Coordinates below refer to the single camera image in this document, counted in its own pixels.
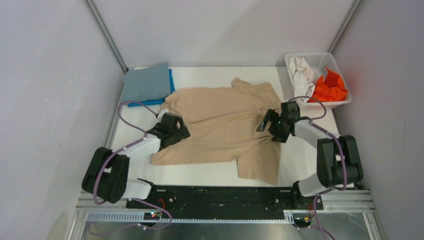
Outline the beige t-shirt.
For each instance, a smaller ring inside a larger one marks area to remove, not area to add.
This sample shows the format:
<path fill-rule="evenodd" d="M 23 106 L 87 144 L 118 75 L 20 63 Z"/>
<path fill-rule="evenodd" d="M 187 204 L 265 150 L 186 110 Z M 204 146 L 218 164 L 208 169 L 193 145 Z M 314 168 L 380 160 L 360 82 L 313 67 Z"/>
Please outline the beige t-shirt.
<path fill-rule="evenodd" d="M 242 179 L 278 182 L 281 145 L 267 131 L 257 131 L 266 112 L 281 100 L 269 82 L 251 84 L 235 78 L 229 87 L 180 89 L 161 105 L 181 116 L 190 137 L 152 157 L 156 166 L 236 161 Z"/>

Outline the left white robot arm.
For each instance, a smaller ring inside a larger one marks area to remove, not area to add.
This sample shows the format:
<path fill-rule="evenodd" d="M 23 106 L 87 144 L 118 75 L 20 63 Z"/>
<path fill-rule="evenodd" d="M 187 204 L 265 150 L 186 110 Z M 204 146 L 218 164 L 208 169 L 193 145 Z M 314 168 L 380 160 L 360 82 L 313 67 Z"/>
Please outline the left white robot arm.
<path fill-rule="evenodd" d="M 158 201 L 157 193 L 151 190 L 153 185 L 142 179 L 130 179 L 130 167 L 190 136 L 181 116 L 163 112 L 146 136 L 134 143 L 118 150 L 97 148 L 83 177 L 82 190 L 91 193 L 95 200 L 114 204 L 121 199 L 138 199 L 145 208 L 152 208 Z"/>

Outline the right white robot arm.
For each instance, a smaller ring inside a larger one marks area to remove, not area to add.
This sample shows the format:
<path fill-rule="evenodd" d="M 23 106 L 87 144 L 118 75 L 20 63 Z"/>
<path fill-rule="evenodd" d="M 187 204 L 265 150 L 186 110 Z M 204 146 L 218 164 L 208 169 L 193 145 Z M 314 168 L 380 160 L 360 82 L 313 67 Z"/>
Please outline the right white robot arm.
<path fill-rule="evenodd" d="M 272 141 L 286 143 L 289 136 L 300 138 L 316 149 L 316 171 L 311 176 L 293 183 L 290 202 L 303 209 L 311 197 L 332 190 L 344 191 L 349 184 L 364 177 L 356 139 L 352 135 L 333 133 L 301 115 L 295 101 L 283 102 L 281 112 L 268 109 L 257 127 L 267 130 Z"/>

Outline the white crumpled t-shirt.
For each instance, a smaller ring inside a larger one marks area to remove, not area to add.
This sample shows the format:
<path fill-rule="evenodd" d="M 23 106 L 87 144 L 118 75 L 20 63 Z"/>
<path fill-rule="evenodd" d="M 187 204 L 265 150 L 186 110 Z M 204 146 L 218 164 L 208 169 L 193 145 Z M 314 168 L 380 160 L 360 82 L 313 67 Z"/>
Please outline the white crumpled t-shirt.
<path fill-rule="evenodd" d="M 292 57 L 289 60 L 288 70 L 292 76 L 294 97 L 303 103 L 307 103 L 315 92 L 316 76 L 314 69 L 310 67 L 303 57 Z"/>

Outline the orange crumpled t-shirt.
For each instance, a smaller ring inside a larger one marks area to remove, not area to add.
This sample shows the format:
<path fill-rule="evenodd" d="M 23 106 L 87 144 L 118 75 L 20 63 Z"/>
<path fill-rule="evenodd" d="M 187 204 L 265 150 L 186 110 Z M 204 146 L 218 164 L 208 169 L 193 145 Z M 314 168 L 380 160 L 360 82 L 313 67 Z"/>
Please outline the orange crumpled t-shirt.
<path fill-rule="evenodd" d="M 312 97 L 307 101 L 314 102 L 339 102 L 347 99 L 349 91 L 345 88 L 342 77 L 327 66 L 327 76 L 323 75 L 316 81 Z"/>

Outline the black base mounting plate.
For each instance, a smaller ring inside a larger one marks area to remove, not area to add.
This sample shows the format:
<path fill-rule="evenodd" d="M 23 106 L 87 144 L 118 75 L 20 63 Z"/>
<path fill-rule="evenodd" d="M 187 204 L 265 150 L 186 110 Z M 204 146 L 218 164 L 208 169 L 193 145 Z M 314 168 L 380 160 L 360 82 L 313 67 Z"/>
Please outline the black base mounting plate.
<path fill-rule="evenodd" d="M 319 197 L 294 199 L 292 187 L 153 185 L 143 202 L 127 198 L 128 209 L 163 208 L 161 218 L 173 221 L 268 221 L 284 220 L 290 211 L 323 210 Z"/>

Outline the left controller board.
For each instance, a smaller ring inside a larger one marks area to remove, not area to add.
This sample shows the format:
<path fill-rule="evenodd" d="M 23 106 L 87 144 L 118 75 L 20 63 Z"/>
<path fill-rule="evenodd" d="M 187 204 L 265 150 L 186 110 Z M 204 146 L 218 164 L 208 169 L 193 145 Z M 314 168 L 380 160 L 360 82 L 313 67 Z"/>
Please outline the left controller board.
<path fill-rule="evenodd" d="M 161 212 L 147 211 L 143 214 L 144 221 L 158 221 L 161 219 Z"/>

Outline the controller board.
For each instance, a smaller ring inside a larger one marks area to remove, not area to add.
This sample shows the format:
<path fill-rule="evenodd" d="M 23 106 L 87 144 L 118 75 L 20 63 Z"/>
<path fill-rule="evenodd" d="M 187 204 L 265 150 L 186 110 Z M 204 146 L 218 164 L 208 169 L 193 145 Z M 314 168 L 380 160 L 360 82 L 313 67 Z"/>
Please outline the controller board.
<path fill-rule="evenodd" d="M 312 221 L 311 217 L 295 217 L 292 225 L 297 229 L 310 228 Z"/>
<path fill-rule="evenodd" d="M 144 221 L 158 221 L 161 219 L 161 212 L 147 211 L 143 214 Z"/>

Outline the right controller board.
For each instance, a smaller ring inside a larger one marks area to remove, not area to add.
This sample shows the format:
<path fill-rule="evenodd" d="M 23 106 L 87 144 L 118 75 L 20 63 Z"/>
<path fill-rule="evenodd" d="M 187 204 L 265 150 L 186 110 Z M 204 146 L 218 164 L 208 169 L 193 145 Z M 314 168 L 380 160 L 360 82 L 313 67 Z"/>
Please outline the right controller board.
<path fill-rule="evenodd" d="M 311 217 L 295 217 L 292 225 L 297 229 L 310 228 L 312 221 Z"/>

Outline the aluminium frame rail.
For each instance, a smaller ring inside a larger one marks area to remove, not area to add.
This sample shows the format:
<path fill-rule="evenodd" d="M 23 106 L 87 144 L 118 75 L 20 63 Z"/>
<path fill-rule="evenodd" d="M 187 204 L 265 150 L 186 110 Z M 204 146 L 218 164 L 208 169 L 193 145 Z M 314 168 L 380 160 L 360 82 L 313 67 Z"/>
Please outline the aluminium frame rail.
<path fill-rule="evenodd" d="M 156 186 L 144 203 L 83 192 L 69 240 L 387 238 L 369 190 L 302 197 L 290 187 Z"/>

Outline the left corner aluminium post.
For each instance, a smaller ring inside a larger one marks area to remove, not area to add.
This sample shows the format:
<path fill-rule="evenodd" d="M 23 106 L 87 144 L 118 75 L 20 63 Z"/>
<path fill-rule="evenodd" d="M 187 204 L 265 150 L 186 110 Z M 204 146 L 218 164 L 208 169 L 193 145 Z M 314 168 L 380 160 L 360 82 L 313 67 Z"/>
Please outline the left corner aluminium post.
<path fill-rule="evenodd" d="M 124 74 L 128 72 L 128 67 L 113 39 L 113 36 L 111 35 L 96 3 L 94 0 L 83 0 L 84 4 L 86 5 L 93 21 L 95 22 L 97 28 L 99 29 L 100 34 L 103 36 L 107 46 L 109 47 L 114 59 L 118 63 L 120 69 Z"/>

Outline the corner aluminium post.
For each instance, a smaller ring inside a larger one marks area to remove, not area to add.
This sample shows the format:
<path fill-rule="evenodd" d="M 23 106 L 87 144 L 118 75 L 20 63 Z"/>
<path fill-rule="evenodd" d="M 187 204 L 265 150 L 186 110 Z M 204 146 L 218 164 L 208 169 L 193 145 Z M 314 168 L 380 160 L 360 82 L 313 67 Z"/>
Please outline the corner aluminium post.
<path fill-rule="evenodd" d="M 328 52 L 334 54 L 340 44 L 342 38 L 347 33 L 350 25 L 354 22 L 356 16 L 360 12 L 365 0 L 353 0 L 346 15 L 344 16 L 330 46 Z"/>
<path fill-rule="evenodd" d="M 86 5 L 93 21 L 95 22 L 97 28 L 99 29 L 100 34 L 103 36 L 107 46 L 109 47 L 114 59 L 118 63 L 120 69 L 124 74 L 128 72 L 128 67 L 113 39 L 113 36 L 111 35 L 96 3 L 94 0 L 83 0 L 84 4 Z"/>

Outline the right corner aluminium post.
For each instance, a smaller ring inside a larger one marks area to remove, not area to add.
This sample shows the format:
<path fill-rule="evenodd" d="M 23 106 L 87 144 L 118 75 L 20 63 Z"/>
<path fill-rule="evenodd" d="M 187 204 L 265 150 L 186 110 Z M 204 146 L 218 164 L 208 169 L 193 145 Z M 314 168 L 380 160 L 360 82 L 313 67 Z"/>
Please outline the right corner aluminium post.
<path fill-rule="evenodd" d="M 360 12 L 365 0 L 353 0 L 346 15 L 344 16 L 330 46 L 328 52 L 334 54 L 340 44 L 342 38 L 347 33 L 350 25 L 354 22 L 356 16 Z"/>

